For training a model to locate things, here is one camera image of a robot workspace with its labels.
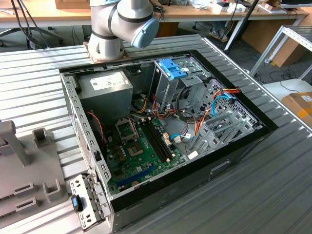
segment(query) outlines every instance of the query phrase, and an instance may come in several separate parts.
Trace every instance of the metal bracket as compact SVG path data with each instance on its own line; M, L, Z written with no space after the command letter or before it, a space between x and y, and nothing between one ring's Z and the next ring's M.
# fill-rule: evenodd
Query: metal bracket
M73 202L75 210L82 210L78 213L81 227L84 231L103 222L106 217L112 214L112 209L106 194L99 183L95 182L96 175L78 175L70 181L73 199L80 201Z

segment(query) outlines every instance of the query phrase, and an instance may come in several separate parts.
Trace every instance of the blue latch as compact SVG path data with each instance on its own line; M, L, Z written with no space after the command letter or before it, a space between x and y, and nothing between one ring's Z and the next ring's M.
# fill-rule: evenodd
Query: blue latch
M170 74L172 79L187 77L185 72L182 72L179 65L175 64L171 59L163 59L159 61L162 68Z
M78 205L78 202L77 202L77 198L76 198L76 197L74 197L74 199L73 199L73 204L74 204L74 206L77 206L77 205Z

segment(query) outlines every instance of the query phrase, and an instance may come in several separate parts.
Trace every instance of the power cable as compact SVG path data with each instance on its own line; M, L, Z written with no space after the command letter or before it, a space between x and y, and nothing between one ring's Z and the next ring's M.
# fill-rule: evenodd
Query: power cable
M47 41L45 40L45 38L44 38L42 32L39 30L39 28L38 28L36 22L34 21L33 17L31 16L30 12L28 11L26 5L24 4L23 0L17 0L17 1L20 1L20 2L21 2L21 4L23 5L23 8L25 8L26 13L28 14L29 18L31 19L31 21L33 22L34 26L37 28L38 32L40 33L40 35L41 35L41 37L42 37L42 39L43 39L43 41L44 41L46 47L47 47L47 48L50 48L49 45L48 45L48 43L47 43Z
M289 66L289 67L288 67L288 70L286 70L286 71L273 71L273 72L270 72L269 76L270 76L271 80L273 80L273 82L276 82L276 81L273 79L272 74L273 74L273 73L276 73L276 72L283 72L283 74L281 75L281 77L283 78L283 80L296 79L296 73L295 73L294 71L291 71L291 70L290 70L290 66ZM279 80L278 82L280 83L280 85L281 85L283 88L285 88L285 89L287 89L287 90L289 90L289 91L291 91L291 92L297 92L297 93L299 93L297 90L293 90L293 89L289 89L289 88L285 87L285 86L282 84L282 81Z

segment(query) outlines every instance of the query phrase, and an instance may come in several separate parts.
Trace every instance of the blue cable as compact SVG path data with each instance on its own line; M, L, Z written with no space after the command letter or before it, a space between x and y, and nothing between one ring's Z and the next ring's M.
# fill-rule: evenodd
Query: blue cable
M175 137L180 136L180 134L173 134L170 139L173 140Z
M220 98L226 98L227 100L230 100L230 98L228 96L222 95L222 96L218 96L212 103L211 105L211 112L213 113L213 116L215 117L215 102L220 99Z

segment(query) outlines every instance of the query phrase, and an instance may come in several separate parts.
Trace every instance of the metal work table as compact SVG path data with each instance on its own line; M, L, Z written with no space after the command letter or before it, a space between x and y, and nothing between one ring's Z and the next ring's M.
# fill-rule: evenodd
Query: metal work table
M270 51L276 46L283 35L284 37L279 45L275 48L271 56L267 58ZM282 48L283 43L285 43L288 38L295 40L300 45L312 52L312 26L281 26L253 69L250 71L250 75L252 77L257 73L263 61L270 63L274 59L274 57ZM299 77L299 79L303 79L311 70L312 65Z
M240 164L121 231L129 233L296 233L312 230L312 130L211 42L198 35L155 39L131 58L197 49L264 111L279 129ZM0 118L17 136L45 126L56 139L65 181L86 172L67 115L58 68L90 61L83 46L4 53ZM82 233L71 200L3 228L0 233ZM104 234L105 224L89 231Z

